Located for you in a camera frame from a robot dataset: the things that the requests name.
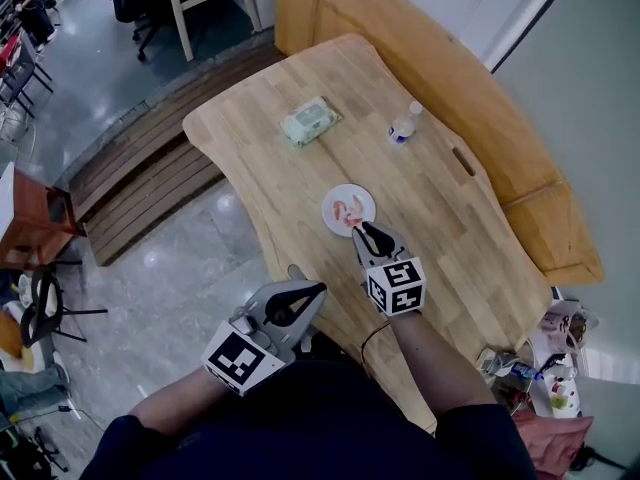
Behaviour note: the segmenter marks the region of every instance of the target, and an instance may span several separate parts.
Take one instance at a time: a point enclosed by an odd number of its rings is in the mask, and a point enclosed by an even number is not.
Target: wire
[[[33,420],[35,418],[41,418],[43,416],[49,416],[50,414],[54,414],[56,412],[65,413],[65,412],[71,412],[71,411],[73,411],[73,409],[68,405],[59,405],[55,411],[43,412],[42,414],[35,414],[33,416],[29,416],[28,418],[20,418],[15,423],[20,424],[24,421]],[[93,423],[97,427],[97,429],[104,434],[104,429],[100,425],[98,425],[98,423],[96,423],[96,420],[94,420],[88,412],[83,411],[82,409],[76,409],[76,412],[81,412],[82,414],[84,414],[89,419],[89,421],[91,421],[91,423]]]
[[[360,357],[362,358],[362,367],[364,368],[364,371],[366,372],[366,374],[369,377],[371,377],[371,375],[369,374],[369,371],[367,370],[367,360],[364,358],[364,347],[367,346],[367,343],[369,342],[369,340],[371,338],[373,338],[377,333],[379,333],[382,329],[384,329],[390,323],[391,322],[389,322],[389,320],[387,320],[380,327],[378,327],[375,331],[373,331],[371,334],[369,334],[369,336],[367,336],[367,339],[362,342],[362,346],[360,347]]]
[[[22,423],[23,421],[33,420],[35,418],[40,418],[42,416],[49,416],[49,414],[54,414],[56,412],[62,412],[62,411],[60,411],[59,409],[56,409],[55,411],[43,412],[42,414],[35,414],[34,416],[29,416],[28,418],[20,418],[15,423],[18,424],[18,423]]]
[[[100,425],[98,425],[98,424],[96,423],[96,420],[94,420],[88,412],[83,411],[82,409],[76,409],[76,411],[81,412],[81,413],[82,413],[82,414],[84,414],[87,418],[89,418],[89,420],[91,421],[91,423],[93,423],[93,424],[98,428],[98,430],[104,434],[104,429],[103,429]]]
[[[592,466],[596,460],[602,462],[603,464],[607,464],[608,466],[628,471],[628,468],[626,468],[622,464],[618,464],[617,462],[614,462],[611,459],[600,455],[593,448],[591,448],[590,446],[584,446],[584,444],[578,450],[578,453],[571,462],[571,466],[569,469],[571,471],[582,471],[584,468]]]

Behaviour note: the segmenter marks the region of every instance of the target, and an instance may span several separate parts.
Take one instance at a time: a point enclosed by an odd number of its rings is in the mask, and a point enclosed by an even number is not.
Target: black cable
[[[567,354],[552,354],[551,357],[549,359],[547,359],[547,362],[544,363],[542,365],[542,368],[540,368],[540,373],[544,373],[546,372],[549,368],[551,368],[552,366],[557,365],[560,361],[562,361],[564,359],[564,357]]]
[[[68,405],[59,405],[58,408],[55,411],[43,412],[42,414],[35,414],[33,416],[29,416],[28,418],[20,418],[20,420],[18,420],[16,422],[16,424],[19,425],[23,421],[29,421],[29,420],[33,420],[35,418],[41,418],[43,416],[49,416],[50,414],[54,414],[56,412],[64,413],[64,412],[72,412],[72,411],[73,411],[73,409],[71,407],[69,407]],[[93,423],[97,427],[97,429],[100,430],[100,432],[102,432],[104,434],[104,429],[100,425],[98,425],[98,423],[96,423],[96,420],[94,420],[88,412],[83,411],[82,409],[76,409],[76,412],[81,412],[82,414],[84,414],[89,419],[89,421],[91,421],[91,423]]]
[[[49,416],[49,414],[53,414],[56,412],[61,412],[61,411],[56,409],[55,411],[43,412],[42,414],[36,414],[34,416],[29,416],[28,418],[20,418],[20,420],[17,421],[16,423],[18,424],[18,423],[22,423],[23,421],[33,420],[35,418],[40,418],[41,416]]]
[[[596,460],[608,466],[622,469],[623,471],[628,471],[628,468],[626,468],[622,464],[618,464],[617,462],[614,462],[611,459],[600,455],[593,448],[591,448],[590,446],[584,446],[584,444],[578,450],[578,453],[571,462],[571,466],[569,467],[569,469],[571,471],[582,471],[584,468],[593,465]]]
[[[89,420],[91,420],[91,423],[93,423],[98,428],[98,430],[104,434],[104,429],[96,423],[96,420],[94,420],[88,412],[83,411],[82,409],[76,409],[76,411],[81,412],[87,418],[89,418]]]
[[[369,340],[371,338],[373,338],[377,333],[379,333],[382,329],[384,329],[389,324],[390,324],[390,322],[389,322],[389,320],[387,320],[380,327],[378,327],[375,331],[373,331],[371,334],[369,334],[369,336],[367,336],[367,339],[362,342],[362,346],[360,347],[360,357],[362,358],[362,367],[364,368],[364,371],[366,372],[367,375],[369,375],[369,372],[367,371],[367,360],[364,358],[364,347],[367,346],[367,343],[369,342]]]

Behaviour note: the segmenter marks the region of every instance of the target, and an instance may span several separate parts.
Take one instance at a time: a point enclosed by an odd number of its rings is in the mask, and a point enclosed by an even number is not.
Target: chair leg
[[[31,98],[29,98],[29,96],[27,96],[27,93],[24,92],[24,90],[20,91],[20,94],[22,94],[24,96],[24,99],[29,102],[29,105],[33,106],[33,101],[31,101]]]
[[[144,56],[144,49],[147,47],[149,42],[153,39],[153,36],[155,36],[158,33],[158,30],[160,30],[161,27],[162,27],[162,23],[160,21],[153,24],[153,26],[151,27],[151,30],[147,34],[147,37],[144,38],[144,41],[142,41],[142,44],[138,49],[138,52],[140,53],[140,55]]]
[[[55,332],[56,334],[59,334],[60,336],[64,336],[65,338],[71,338],[72,340],[81,341],[82,343],[86,343],[87,342],[87,340],[85,338],[80,338],[78,336],[74,336],[73,334],[69,334],[69,333],[66,333],[66,332],[59,331],[59,330],[55,330],[53,332]]]
[[[90,311],[71,311],[70,309],[64,308],[65,315],[98,315],[100,313],[108,313],[108,309],[93,309]]]
[[[142,32],[143,30],[147,30],[148,28],[151,28],[151,27],[153,27],[153,21],[149,20],[149,21],[148,21],[147,23],[145,23],[144,25],[142,25],[142,26],[140,26],[140,27],[136,28],[136,29],[133,31],[133,35],[134,35],[134,36],[137,36],[137,35],[139,35],[139,34],[140,34],[140,32]]]
[[[40,64],[36,64],[36,68],[38,68],[44,76],[46,76],[49,80],[53,82],[53,78],[49,76],[49,73],[47,73]]]
[[[53,92],[53,89],[49,87],[47,83],[38,76],[38,73],[36,73],[35,70],[33,71],[33,76],[35,76],[38,79],[38,81],[47,88],[49,92]]]
[[[20,96],[16,96],[16,101],[18,102],[18,105],[20,105],[24,111],[31,117],[31,119],[35,119],[36,116],[34,116],[31,111],[27,108],[27,106],[22,102],[22,100],[20,99]]]

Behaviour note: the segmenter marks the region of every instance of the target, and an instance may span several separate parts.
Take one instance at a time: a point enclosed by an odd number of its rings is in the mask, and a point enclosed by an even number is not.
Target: plastic bottle
[[[542,374],[538,370],[519,361],[511,367],[511,375],[521,379],[540,380],[542,378]]]
[[[391,128],[389,128],[389,140],[397,144],[406,142],[416,131],[416,118],[421,112],[422,105],[417,101],[412,101],[409,105],[409,114],[393,120]]]

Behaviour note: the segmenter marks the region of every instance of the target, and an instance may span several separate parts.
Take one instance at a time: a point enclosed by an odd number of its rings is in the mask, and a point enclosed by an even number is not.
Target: white plate
[[[351,228],[364,220],[373,222],[375,218],[373,197],[358,185],[333,187],[322,201],[322,219],[336,235],[350,237]]]

